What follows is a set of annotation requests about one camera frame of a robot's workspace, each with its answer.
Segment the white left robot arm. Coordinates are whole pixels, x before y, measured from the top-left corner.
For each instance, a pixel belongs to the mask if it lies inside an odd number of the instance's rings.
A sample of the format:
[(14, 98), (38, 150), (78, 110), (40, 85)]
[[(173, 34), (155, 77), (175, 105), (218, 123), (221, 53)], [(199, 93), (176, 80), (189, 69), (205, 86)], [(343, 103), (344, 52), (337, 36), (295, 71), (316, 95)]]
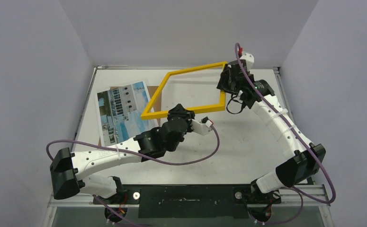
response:
[(178, 104), (168, 112), (167, 121), (162, 126), (121, 143), (83, 152), (71, 152), (69, 148), (59, 150), (50, 165), (54, 198), (63, 200), (81, 192), (100, 196), (113, 204), (119, 203), (124, 197), (120, 178), (103, 177), (96, 172), (157, 160), (167, 151), (175, 151), (184, 136), (196, 131), (200, 124), (193, 111)]

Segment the printed building photo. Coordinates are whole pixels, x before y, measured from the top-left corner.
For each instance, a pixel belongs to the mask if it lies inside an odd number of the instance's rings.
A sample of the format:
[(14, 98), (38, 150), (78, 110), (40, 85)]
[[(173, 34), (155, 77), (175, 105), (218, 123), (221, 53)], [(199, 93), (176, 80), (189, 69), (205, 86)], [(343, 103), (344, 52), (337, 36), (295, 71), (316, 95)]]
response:
[(94, 101), (101, 145), (115, 145), (158, 127), (157, 120), (141, 118), (150, 99), (145, 81), (100, 89)]

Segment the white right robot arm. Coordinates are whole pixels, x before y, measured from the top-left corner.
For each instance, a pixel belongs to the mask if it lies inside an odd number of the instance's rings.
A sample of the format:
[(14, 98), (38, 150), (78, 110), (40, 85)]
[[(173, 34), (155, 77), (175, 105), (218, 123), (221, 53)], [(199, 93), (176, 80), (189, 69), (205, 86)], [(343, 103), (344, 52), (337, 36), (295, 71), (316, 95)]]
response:
[(242, 108), (252, 110), (270, 130), (280, 145), (285, 162), (273, 171), (251, 183), (250, 196), (257, 203), (269, 197), (271, 191), (281, 187), (292, 187), (316, 174), (326, 154), (322, 144), (314, 145), (289, 119), (287, 109), (279, 103), (274, 90), (267, 81), (254, 80), (252, 85), (245, 78), (237, 61), (224, 66), (217, 88), (232, 98), (238, 98)]

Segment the yellow wooden picture frame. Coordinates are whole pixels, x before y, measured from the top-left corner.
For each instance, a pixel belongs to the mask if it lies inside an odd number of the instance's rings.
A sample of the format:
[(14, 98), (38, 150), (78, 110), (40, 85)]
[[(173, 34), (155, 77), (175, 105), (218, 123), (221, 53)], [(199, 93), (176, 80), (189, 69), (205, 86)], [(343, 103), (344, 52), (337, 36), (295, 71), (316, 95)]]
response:
[[(216, 62), (212, 64), (206, 64), (201, 66), (196, 66), (192, 68), (186, 68), (181, 70), (175, 70), (168, 72), (161, 83), (159, 84), (158, 88), (155, 90), (153, 96), (151, 97), (148, 105), (145, 107), (144, 111), (141, 114), (142, 120), (151, 120), (151, 119), (161, 119), (166, 118), (168, 115), (168, 111), (157, 111), (157, 112), (151, 112), (155, 102), (159, 98), (159, 96), (162, 93), (162, 90), (164, 89), (165, 85), (167, 84), (168, 80), (171, 76), (177, 76), (181, 74), (187, 74), (192, 73), (196, 71), (202, 71), (202, 70), (210, 70), (215, 68), (224, 68), (224, 66), (228, 64), (226, 61), (222, 62)], [(196, 107), (188, 107), (187, 110), (194, 111), (195, 114), (205, 114), (205, 113), (212, 113), (212, 112), (219, 112), (225, 110), (225, 104), (226, 104), (226, 93), (224, 91), (220, 91), (219, 96), (219, 103), (213, 104), (213, 105), (203, 105), (203, 106), (196, 106)]]

